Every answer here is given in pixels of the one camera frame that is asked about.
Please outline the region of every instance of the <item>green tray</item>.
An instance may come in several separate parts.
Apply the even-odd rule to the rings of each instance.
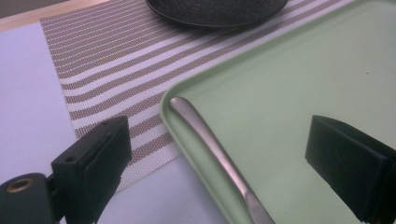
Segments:
[[[396,148],[395,22],[396,1],[357,1],[165,94],[164,124],[230,223],[248,211],[169,100],[195,105],[276,223],[360,223],[304,153],[313,115]]]

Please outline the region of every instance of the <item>dark plate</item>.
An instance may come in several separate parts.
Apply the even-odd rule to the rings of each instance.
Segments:
[[[193,26],[236,27],[265,21],[288,0],[147,0],[157,13]]]

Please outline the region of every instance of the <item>table surface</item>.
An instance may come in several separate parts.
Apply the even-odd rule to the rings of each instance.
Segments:
[[[28,173],[49,175],[50,162],[77,138],[38,22],[0,33],[0,64],[0,182]],[[178,157],[117,193],[99,223],[226,221]]]

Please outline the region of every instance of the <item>woven placemat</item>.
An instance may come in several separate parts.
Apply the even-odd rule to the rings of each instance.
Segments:
[[[167,89],[351,1],[289,0],[264,24],[210,30],[170,23],[144,0],[110,0],[41,25],[77,136],[128,116],[133,160],[123,189],[180,155],[159,115]]]

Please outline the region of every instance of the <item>gray striped placemat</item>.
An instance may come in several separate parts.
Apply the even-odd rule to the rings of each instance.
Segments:
[[[167,89],[351,1],[290,0],[248,29],[177,26],[144,0],[110,0],[41,25],[77,136],[104,119],[128,116],[134,158],[123,189],[180,154],[159,116]]]

